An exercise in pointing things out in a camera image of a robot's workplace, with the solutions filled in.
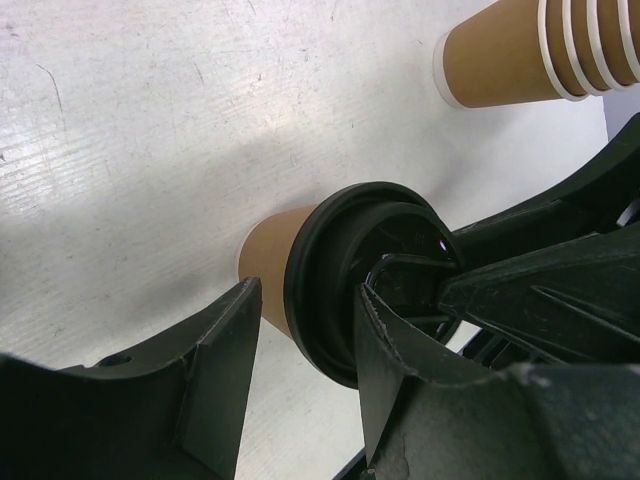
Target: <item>stacked paper cups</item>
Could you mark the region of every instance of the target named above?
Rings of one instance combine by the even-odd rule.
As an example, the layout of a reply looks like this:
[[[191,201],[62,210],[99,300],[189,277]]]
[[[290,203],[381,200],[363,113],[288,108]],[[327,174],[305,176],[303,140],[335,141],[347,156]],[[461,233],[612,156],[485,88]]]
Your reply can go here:
[[[436,46],[456,107],[579,101],[640,81],[640,0],[498,0]]]

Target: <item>black plastic lid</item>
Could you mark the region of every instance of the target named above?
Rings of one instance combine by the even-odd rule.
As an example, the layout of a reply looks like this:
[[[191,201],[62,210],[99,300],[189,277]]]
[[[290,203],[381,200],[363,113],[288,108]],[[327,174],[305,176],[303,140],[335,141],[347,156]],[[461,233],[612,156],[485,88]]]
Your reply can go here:
[[[305,357],[342,385],[357,387],[353,288],[388,254],[459,265],[449,230],[427,202],[386,182],[355,185],[329,197],[309,216],[292,246],[284,283],[289,329]],[[379,281],[384,288],[385,282],[406,280],[387,275]],[[394,290],[410,291],[387,287],[391,303]]]

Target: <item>brown paper cup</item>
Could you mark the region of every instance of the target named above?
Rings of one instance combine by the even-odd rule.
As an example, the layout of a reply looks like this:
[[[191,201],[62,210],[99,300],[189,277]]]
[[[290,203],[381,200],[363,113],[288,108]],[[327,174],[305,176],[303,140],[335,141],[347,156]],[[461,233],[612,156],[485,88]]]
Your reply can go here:
[[[457,102],[473,108],[560,98],[540,53],[537,14],[538,0],[499,0],[449,33],[442,70]],[[436,81],[442,92],[437,74]]]
[[[630,2],[634,40],[640,28],[638,3]],[[609,87],[591,50],[586,4],[586,0],[572,2],[573,39],[585,77],[604,92]],[[562,0],[548,0],[545,17],[549,55],[561,86],[555,88],[549,79],[540,51],[539,0],[499,0],[454,28],[436,49],[436,83],[445,100],[464,107],[488,107],[561,98],[558,89],[562,88],[576,97],[573,100],[583,97],[587,92],[565,45],[562,5]],[[624,53],[615,0],[598,2],[598,25],[612,75],[623,85],[636,83]]]
[[[238,276],[262,280],[262,316],[291,337],[284,312],[284,275],[291,246],[317,205],[278,213],[249,233],[240,250]]]

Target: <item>kraft paper cup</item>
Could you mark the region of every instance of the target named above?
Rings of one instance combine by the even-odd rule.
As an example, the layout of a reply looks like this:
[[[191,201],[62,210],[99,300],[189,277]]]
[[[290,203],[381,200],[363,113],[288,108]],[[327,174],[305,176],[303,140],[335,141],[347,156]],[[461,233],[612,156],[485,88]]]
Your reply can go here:
[[[277,213],[256,225],[244,241],[238,276],[262,280],[262,316],[291,337],[284,312],[284,277],[291,246],[316,205]]]
[[[625,90],[640,69],[638,3],[499,0],[438,43],[438,89],[469,108]]]
[[[434,57],[449,103],[491,107],[561,98],[538,38],[538,0],[500,0],[449,32]]]

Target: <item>white table surface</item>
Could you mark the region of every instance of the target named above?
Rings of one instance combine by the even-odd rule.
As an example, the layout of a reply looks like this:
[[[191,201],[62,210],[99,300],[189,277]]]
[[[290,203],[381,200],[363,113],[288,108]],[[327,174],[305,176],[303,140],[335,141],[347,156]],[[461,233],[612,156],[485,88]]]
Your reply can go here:
[[[566,177],[602,102],[448,107],[438,37],[487,0],[0,0],[0,350],[95,363],[203,308],[264,216],[389,180],[457,228]],[[328,479],[357,392],[263,324],[239,479]]]

